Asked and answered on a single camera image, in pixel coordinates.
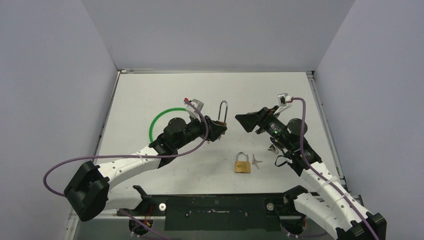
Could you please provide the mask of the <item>yellow padlock keys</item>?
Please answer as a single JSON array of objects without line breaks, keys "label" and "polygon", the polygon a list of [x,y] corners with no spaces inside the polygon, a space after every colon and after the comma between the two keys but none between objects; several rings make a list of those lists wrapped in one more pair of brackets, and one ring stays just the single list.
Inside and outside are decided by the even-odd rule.
[{"label": "yellow padlock keys", "polygon": [[279,154],[279,149],[274,145],[274,144],[271,144],[269,147],[268,147],[268,149],[267,149],[268,151],[270,151],[270,152],[272,152],[272,153],[274,153],[274,154],[276,154],[276,155],[278,155]]}]

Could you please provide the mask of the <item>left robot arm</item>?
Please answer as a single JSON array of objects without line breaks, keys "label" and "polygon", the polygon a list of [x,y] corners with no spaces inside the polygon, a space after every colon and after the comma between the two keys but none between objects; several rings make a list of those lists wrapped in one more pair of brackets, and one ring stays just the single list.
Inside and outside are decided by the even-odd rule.
[{"label": "left robot arm", "polygon": [[86,222],[111,209],[128,209],[144,215],[149,210],[149,201],[142,197],[141,188],[119,184],[164,167],[178,156],[179,149],[194,140],[214,142],[228,129],[209,116],[204,118],[191,118],[189,123],[180,117],[172,118],[156,140],[130,157],[116,157],[98,165],[84,162],[63,191],[79,219]]}]

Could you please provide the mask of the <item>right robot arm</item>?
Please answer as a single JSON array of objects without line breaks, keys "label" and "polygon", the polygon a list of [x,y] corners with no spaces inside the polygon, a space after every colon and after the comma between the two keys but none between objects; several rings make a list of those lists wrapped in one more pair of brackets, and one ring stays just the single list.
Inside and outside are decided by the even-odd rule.
[{"label": "right robot arm", "polygon": [[284,211],[305,215],[335,240],[384,240],[384,217],[371,213],[343,188],[339,177],[329,171],[305,139],[306,123],[292,118],[284,124],[278,119],[277,109],[264,107],[237,114],[235,119],[248,133],[268,133],[273,145],[282,151],[285,163],[322,198],[319,201],[304,187],[295,186],[283,195]]}]

